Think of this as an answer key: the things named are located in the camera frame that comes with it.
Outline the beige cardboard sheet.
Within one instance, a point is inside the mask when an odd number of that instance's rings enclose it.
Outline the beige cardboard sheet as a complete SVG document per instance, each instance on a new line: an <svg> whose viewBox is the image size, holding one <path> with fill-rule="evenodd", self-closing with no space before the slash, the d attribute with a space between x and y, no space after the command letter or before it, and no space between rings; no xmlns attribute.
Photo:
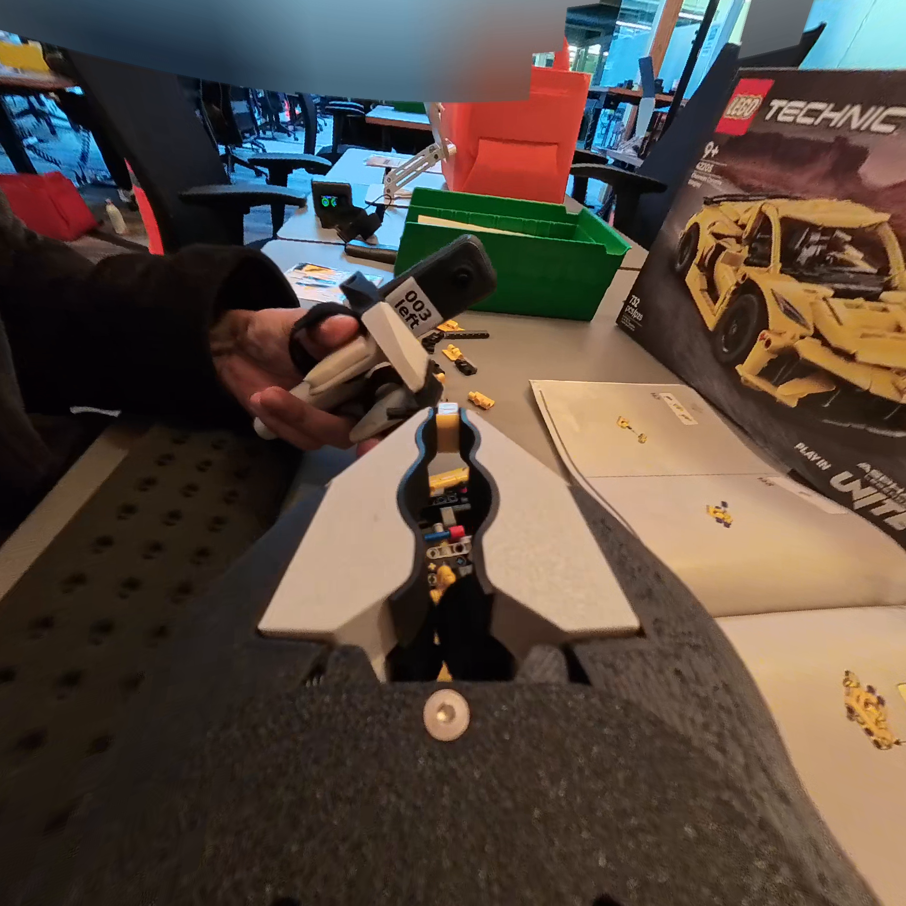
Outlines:
<svg viewBox="0 0 906 906"><path fill-rule="evenodd" d="M477 233L487 233L493 235L510 235L517 236L520 238L537 238L533 234L509 230L499 227L486 226L481 224L475 224L470 222L463 222L458 220L453 220L450 218L438 218L430 216L427 214L419 214L417 217L417 222L420 225L433 226L433 227L442 227L459 230L464 233L477 234Z"/></svg>

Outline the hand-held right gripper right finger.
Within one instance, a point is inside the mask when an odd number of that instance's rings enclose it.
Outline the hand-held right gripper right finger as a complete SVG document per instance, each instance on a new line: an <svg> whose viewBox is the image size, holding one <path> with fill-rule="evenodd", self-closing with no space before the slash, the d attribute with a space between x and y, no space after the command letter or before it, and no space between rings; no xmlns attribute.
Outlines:
<svg viewBox="0 0 906 906"><path fill-rule="evenodd" d="M461 411L460 425L473 495L479 478L490 492L475 537L490 634L519 663L541 645L636 635L640 619L568 483L482 416Z"/></svg>

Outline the black studded baseplate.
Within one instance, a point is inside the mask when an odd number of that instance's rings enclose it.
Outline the black studded baseplate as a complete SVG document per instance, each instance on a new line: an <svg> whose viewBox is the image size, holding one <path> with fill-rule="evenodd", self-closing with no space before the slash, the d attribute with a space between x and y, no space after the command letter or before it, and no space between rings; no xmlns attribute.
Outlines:
<svg viewBox="0 0 906 906"><path fill-rule="evenodd" d="M3 863L69 821L185 607L274 523L297 461L155 427L3 600Z"/></svg>

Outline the green storage bin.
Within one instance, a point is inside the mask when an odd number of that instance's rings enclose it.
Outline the green storage bin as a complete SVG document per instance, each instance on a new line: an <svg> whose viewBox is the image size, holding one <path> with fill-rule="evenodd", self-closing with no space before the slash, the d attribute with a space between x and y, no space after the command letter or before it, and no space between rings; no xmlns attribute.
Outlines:
<svg viewBox="0 0 906 906"><path fill-rule="evenodd" d="M459 230L420 225L419 214L499 227L536 237L476 235L497 276L494 294L474 305L490 311L590 322L629 252L629 242L587 209L564 204L416 187L394 275L435 253Z"/></svg>

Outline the orange traffic cone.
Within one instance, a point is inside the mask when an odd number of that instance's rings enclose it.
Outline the orange traffic cone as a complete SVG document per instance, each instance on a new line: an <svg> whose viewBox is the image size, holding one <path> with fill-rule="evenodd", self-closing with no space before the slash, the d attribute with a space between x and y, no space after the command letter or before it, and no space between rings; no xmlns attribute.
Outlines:
<svg viewBox="0 0 906 906"><path fill-rule="evenodd" d="M142 218L142 225L147 235L149 251L153 255L164 255L165 248L162 243L158 223L155 219L151 203L142 189L138 177L128 160L126 160L126 166L130 175L132 194L138 206Z"/></svg>

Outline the person's left hand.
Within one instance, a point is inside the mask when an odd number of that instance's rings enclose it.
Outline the person's left hand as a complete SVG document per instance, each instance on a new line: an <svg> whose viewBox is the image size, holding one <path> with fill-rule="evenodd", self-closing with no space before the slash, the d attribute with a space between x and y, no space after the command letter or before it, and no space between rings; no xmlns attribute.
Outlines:
<svg viewBox="0 0 906 906"><path fill-rule="evenodd" d="M290 357L299 309L234 310L210 330L210 349L220 382L277 438L302 451L349 449L354 421L314 408L292 389L303 372Z"/></svg>

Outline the wooden articulated stand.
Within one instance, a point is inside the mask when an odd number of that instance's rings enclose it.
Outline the wooden articulated stand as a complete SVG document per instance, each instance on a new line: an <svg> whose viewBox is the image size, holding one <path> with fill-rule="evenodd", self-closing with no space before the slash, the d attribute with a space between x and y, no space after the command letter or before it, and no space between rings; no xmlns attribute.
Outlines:
<svg viewBox="0 0 906 906"><path fill-rule="evenodd" d="M447 137L443 125L444 105L431 101L426 105L426 115L434 142L418 154L405 159L402 164L386 171L380 188L366 193L369 205L394 205L401 199L410 199L415 180L433 167L446 162L457 154L456 145Z"/></svg>

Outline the pile of yellow bricks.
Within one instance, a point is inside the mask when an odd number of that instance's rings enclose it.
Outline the pile of yellow bricks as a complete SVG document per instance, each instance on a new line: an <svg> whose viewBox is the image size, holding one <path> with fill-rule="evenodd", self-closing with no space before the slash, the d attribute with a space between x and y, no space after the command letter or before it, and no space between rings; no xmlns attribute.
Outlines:
<svg viewBox="0 0 906 906"><path fill-rule="evenodd" d="M453 344L449 341L443 339L443 332L445 331L485 331L485 330L467 330L462 328L458 322L447 319L444 322L439 323L433 329L429 330L426 334L423 334L420 337L421 346L424 348L425 352L431 358L435 355L436 352L442 356L442 358L449 362L456 371L463 377L473 378L478 375L478 368L472 362L472 360L466 356L460 345ZM484 340L467 340L462 342L482 342ZM445 367L442 364L438 364L436 361L433 361L432 368L442 384L446 381L446 371ZM495 401L488 397L485 393L476 390L470 390L467 393L467 400L470 404L482 411L489 411L495 406Z"/></svg>

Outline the yellow printed leaflet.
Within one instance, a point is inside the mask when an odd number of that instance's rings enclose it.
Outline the yellow printed leaflet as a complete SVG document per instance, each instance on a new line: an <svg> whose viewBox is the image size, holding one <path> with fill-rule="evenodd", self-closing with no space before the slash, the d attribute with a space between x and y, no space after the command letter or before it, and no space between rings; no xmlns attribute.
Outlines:
<svg viewBox="0 0 906 906"><path fill-rule="evenodd" d="M341 285L352 272L311 263L299 263L284 271L284 277L299 300L301 308L317 303L335 302L347 305Z"/></svg>

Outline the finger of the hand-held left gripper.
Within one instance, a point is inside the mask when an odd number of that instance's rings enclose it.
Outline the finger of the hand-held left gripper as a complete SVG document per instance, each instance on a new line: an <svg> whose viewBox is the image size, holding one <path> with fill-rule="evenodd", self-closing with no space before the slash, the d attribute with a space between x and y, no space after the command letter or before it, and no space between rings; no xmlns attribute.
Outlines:
<svg viewBox="0 0 906 906"><path fill-rule="evenodd" d="M362 442L382 436L424 409L410 392L388 392L380 397L351 429L350 442Z"/></svg>
<svg viewBox="0 0 906 906"><path fill-rule="evenodd" d="M376 351L367 369L389 364L413 394L421 393L432 377L428 354L409 326L389 304L374 304L362 315L362 327Z"/></svg>

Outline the red plastic tote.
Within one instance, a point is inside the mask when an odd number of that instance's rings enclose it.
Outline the red plastic tote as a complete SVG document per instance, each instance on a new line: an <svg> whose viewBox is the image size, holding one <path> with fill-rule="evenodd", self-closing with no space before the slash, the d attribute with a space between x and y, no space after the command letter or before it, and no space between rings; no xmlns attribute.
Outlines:
<svg viewBox="0 0 906 906"><path fill-rule="evenodd" d="M560 205L589 86L563 42L552 66L532 68L527 99L443 105L440 135L456 149L441 164L447 188Z"/></svg>

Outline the black device green lights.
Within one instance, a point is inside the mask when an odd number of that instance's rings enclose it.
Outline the black device green lights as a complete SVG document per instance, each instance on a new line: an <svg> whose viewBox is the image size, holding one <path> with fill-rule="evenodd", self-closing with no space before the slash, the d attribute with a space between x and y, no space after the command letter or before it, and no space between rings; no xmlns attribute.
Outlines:
<svg viewBox="0 0 906 906"><path fill-rule="evenodd" d="M350 183L324 179L313 179L311 182L311 207L324 229L348 224L358 211Z"/></svg>

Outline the yellow toy brick car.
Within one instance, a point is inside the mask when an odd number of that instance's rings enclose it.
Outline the yellow toy brick car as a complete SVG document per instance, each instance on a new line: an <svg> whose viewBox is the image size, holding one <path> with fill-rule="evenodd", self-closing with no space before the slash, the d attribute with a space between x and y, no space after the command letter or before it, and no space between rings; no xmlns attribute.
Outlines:
<svg viewBox="0 0 906 906"><path fill-rule="evenodd" d="M457 466L430 474L416 527L416 550L428 595L428 617L411 656L416 681L450 682L464 670L469 627L460 605L473 572L475 525L470 469Z"/></svg>

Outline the instruction booklet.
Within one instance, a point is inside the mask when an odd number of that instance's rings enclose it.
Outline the instruction booklet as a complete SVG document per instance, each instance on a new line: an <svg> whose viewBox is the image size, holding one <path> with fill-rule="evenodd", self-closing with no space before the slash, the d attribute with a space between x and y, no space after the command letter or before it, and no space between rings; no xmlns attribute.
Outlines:
<svg viewBox="0 0 906 906"><path fill-rule="evenodd" d="M717 619L830 830L904 904L904 551L684 384L530 386L564 465Z"/></svg>

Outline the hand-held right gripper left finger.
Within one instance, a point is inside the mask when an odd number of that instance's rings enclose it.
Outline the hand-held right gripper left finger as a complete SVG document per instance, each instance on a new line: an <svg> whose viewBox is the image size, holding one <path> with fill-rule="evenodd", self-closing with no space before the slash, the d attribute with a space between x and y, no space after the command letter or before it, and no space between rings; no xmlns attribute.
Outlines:
<svg viewBox="0 0 906 906"><path fill-rule="evenodd" d="M386 678L387 655L402 638L391 595L416 558L399 491L423 459L417 436L429 414L419 411L328 483L259 621L263 636L359 647Z"/></svg>

